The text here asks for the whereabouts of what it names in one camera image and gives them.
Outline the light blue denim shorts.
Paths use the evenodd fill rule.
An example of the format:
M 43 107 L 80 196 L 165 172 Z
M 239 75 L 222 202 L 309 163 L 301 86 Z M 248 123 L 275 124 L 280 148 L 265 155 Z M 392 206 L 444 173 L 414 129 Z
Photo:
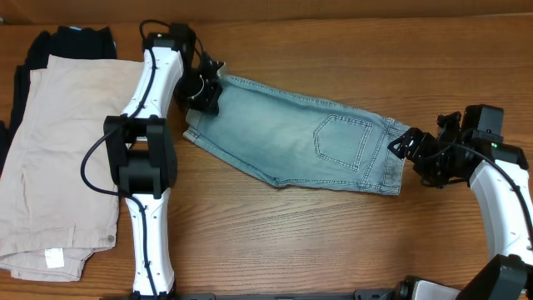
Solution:
M 359 108 L 227 75 L 219 113 L 189 110 L 198 147 L 274 187 L 397 196 L 404 162 L 388 148 L 407 126 Z

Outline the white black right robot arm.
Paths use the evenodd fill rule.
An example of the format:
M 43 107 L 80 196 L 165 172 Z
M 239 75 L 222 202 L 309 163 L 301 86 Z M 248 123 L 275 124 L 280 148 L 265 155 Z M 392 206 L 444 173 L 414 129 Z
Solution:
M 479 104 L 438 116 L 437 136 L 417 127 L 389 150 L 413 163 L 421 184 L 443 188 L 466 183 L 476 197 L 489 262 L 462 289 L 408 276 L 389 299 L 508 299 L 532 297 L 532 201 L 529 164 L 520 147 L 504 142 L 504 111 Z

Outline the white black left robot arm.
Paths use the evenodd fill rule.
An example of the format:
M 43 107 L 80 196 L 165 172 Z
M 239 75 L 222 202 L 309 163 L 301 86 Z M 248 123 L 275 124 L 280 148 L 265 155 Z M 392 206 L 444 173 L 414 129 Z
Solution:
M 135 275 L 131 299 L 173 299 L 175 274 L 168 246 L 167 208 L 177 181 L 177 154 L 168 126 L 172 101 L 217 115 L 224 63 L 203 50 L 186 24 L 143 33 L 144 67 L 136 91 L 118 116 L 103 124 L 111 177 L 132 223 Z

